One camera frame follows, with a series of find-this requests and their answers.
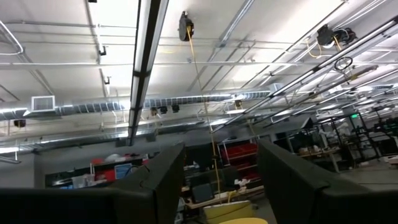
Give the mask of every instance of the air duct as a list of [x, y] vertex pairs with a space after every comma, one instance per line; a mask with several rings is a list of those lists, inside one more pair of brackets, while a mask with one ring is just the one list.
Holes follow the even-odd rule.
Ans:
[[[227, 93], [205, 96], [184, 96], [172, 98], [154, 98], [144, 101], [144, 109], [160, 106], [189, 105], [203, 102], [226, 102], [234, 100], [257, 100], [265, 98], [269, 91], [252, 91], [245, 93]], [[106, 113], [112, 111], [128, 110], [130, 108], [129, 97], [102, 98], [85, 100], [70, 105], [57, 105], [53, 111], [31, 112], [30, 104], [19, 102], [0, 104], [0, 121], [13, 119], [51, 119], [61, 116], [88, 113]]]

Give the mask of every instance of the cable reel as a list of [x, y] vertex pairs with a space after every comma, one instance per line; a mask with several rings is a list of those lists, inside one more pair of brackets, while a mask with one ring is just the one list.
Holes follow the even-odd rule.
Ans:
[[350, 28], [331, 30], [328, 24], [323, 25], [317, 32], [318, 43], [326, 48], [333, 46], [334, 41], [343, 43], [346, 46], [357, 39], [355, 32]]
[[178, 29], [180, 40], [189, 41], [189, 37], [192, 37], [195, 27], [191, 19], [188, 18], [186, 11], [183, 11], [180, 18], [180, 26]]

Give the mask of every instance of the gray wall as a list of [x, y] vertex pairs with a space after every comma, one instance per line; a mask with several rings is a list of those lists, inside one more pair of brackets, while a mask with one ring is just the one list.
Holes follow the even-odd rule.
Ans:
[[19, 156], [18, 160], [22, 162], [20, 164], [0, 162], [0, 187], [34, 187], [35, 155]]
[[[299, 128], [306, 117], [300, 116], [282, 122], [269, 128], [255, 127], [256, 134], [270, 134], [274, 139], [275, 133]], [[215, 135], [215, 141], [222, 141], [230, 136], [246, 138], [252, 132], [245, 127], [224, 128]], [[0, 163], [0, 187], [44, 187], [44, 175], [67, 170], [88, 167], [94, 158], [105, 158], [110, 154], [150, 153], [167, 149], [171, 144], [183, 141], [187, 146], [211, 142], [208, 130], [189, 131], [182, 134], [167, 134], [157, 136], [156, 142], [147, 142], [144, 138], [136, 139], [132, 147], [115, 147], [114, 142], [94, 144], [83, 147], [69, 147], [41, 153], [20, 156], [21, 164], [12, 165]]]

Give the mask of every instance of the concrete floor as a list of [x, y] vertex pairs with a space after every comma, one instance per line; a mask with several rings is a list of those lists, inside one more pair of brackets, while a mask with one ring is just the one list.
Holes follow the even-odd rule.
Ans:
[[[385, 162], [371, 161], [370, 166], [344, 171], [340, 175], [372, 190], [398, 190], [398, 169]], [[256, 210], [258, 218], [267, 220], [268, 224], [277, 223], [268, 199], [262, 196], [253, 198], [252, 202], [259, 206]]]

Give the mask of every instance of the ceiling vent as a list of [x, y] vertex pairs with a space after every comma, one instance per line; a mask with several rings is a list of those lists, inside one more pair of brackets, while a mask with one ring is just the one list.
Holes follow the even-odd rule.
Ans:
[[33, 96], [31, 112], [53, 111], [55, 109], [55, 96]]

